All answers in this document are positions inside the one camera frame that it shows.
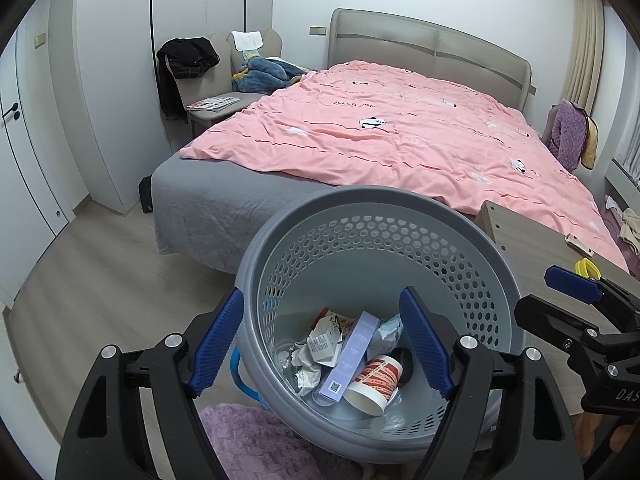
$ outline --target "wooden floor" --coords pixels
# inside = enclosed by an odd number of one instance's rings
[[[161,256],[153,215],[138,206],[121,216],[91,202],[41,258],[8,317],[23,377],[54,435],[103,346],[149,348],[214,309],[233,283],[186,256]],[[250,404],[226,364],[196,405],[219,402]],[[158,473],[172,478],[150,396],[143,405]]]

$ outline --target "plastic basket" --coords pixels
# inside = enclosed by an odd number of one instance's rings
[[[520,293],[505,259],[478,227],[435,200],[386,187],[335,188],[280,212],[252,241],[236,279],[242,360],[271,409],[310,442],[371,463],[418,460],[428,449],[446,402],[418,359],[401,400],[370,417],[344,400],[323,408],[311,394],[298,397],[278,358],[324,307],[386,319],[408,285],[461,334],[499,351],[524,348],[512,315]],[[492,393],[486,430],[499,404]]]

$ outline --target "blue blanket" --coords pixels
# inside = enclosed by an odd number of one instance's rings
[[[233,76],[234,90],[270,95],[300,80],[306,71],[279,59],[254,56],[241,73]]]

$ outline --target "white towel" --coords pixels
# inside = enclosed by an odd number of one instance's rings
[[[236,43],[236,49],[240,52],[245,50],[258,50],[262,47],[262,34],[260,32],[238,32],[233,30],[231,32],[234,35],[234,41]]]
[[[620,215],[620,218],[622,218],[622,209],[620,209],[620,206],[618,205],[618,203],[613,200],[609,195],[605,195],[605,205],[604,207],[607,209],[615,209],[618,214]]]

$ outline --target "blue gripper pad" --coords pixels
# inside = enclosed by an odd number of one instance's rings
[[[408,288],[400,293],[399,311],[402,325],[429,386],[448,399],[454,388],[449,375],[449,355]]]
[[[603,296],[594,280],[583,278],[558,266],[549,267],[546,270],[545,283],[546,286],[587,304],[596,303]]]
[[[193,353],[193,371],[189,386],[196,397],[199,397],[216,380],[243,314],[244,296],[239,289],[235,288]]]

